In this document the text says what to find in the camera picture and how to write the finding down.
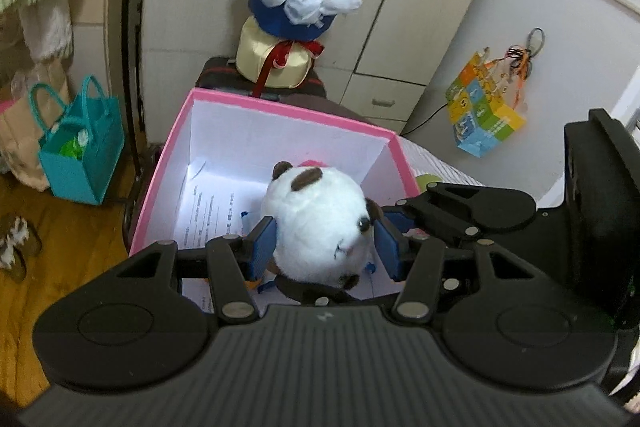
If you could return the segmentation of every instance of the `red bow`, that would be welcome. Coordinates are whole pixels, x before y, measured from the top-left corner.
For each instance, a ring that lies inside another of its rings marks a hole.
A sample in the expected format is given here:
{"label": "red bow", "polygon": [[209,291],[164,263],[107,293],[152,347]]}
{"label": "red bow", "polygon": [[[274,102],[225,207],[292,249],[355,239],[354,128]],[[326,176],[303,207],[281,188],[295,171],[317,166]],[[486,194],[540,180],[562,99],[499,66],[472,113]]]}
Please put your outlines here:
{"label": "red bow", "polygon": [[320,42],[316,41],[281,41],[278,42],[273,49],[267,55],[267,58],[264,60],[264,64],[262,65],[262,69],[260,70],[260,74],[258,75],[258,79],[255,82],[255,87],[251,96],[255,98],[260,98],[262,90],[267,83],[267,77],[271,71],[271,68],[276,68],[277,70],[283,69],[287,65],[287,59],[289,58],[289,52],[293,47],[293,44],[299,44],[304,49],[306,49],[311,55],[312,60],[316,60],[324,51],[324,46],[320,44]]}

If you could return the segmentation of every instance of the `teal tote bag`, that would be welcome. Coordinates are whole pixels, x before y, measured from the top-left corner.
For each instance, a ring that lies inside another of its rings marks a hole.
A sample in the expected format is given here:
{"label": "teal tote bag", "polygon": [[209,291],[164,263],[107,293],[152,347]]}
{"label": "teal tote bag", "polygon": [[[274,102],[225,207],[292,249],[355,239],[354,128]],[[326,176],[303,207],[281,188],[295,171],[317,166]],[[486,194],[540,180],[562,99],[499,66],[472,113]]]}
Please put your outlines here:
{"label": "teal tote bag", "polygon": [[[95,86],[97,98],[89,97]],[[35,104],[35,93],[45,89],[63,107],[58,125],[47,129]],[[40,139],[40,163],[53,195],[79,203],[101,204],[124,147],[120,105],[114,96],[105,97],[93,75],[84,79],[82,91],[65,106],[47,84],[35,84],[30,91],[31,113],[44,131]],[[62,151],[81,131],[86,145],[79,155]]]}

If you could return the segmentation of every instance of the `cabinet handle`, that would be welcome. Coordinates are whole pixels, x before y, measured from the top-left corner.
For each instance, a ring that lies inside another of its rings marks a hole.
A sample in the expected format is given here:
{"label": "cabinet handle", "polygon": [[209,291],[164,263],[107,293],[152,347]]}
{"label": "cabinet handle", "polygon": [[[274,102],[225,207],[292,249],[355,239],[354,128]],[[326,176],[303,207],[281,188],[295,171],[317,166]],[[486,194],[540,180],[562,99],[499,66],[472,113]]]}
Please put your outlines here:
{"label": "cabinet handle", "polygon": [[377,98],[371,99],[371,105],[378,105],[380,107],[391,107],[396,103],[396,100],[378,100]]}

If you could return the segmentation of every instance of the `wooden floor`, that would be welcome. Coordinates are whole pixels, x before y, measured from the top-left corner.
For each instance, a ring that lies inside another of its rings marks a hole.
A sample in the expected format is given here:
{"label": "wooden floor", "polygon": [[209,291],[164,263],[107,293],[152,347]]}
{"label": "wooden floor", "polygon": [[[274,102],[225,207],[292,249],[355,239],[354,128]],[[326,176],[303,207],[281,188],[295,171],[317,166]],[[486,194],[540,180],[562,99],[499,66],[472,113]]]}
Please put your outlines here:
{"label": "wooden floor", "polygon": [[[125,196],[132,181],[133,167],[123,160],[110,194]],[[43,245],[26,260],[23,282],[0,270],[0,391],[24,407],[49,385],[31,344],[33,325],[53,302],[126,258],[123,205],[71,203],[0,176],[0,214],[7,212],[30,220]]]}

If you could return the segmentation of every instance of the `panda plush toy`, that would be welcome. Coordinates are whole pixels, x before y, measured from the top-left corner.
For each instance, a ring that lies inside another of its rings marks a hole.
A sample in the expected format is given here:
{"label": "panda plush toy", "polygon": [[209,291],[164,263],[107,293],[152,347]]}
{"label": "panda plush toy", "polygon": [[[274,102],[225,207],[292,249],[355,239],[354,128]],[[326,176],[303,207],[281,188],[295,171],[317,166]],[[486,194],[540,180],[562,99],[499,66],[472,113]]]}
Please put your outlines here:
{"label": "panda plush toy", "polygon": [[280,162],[260,213],[276,221],[270,271],[348,290],[371,258],[372,222],[382,211],[338,169]]}

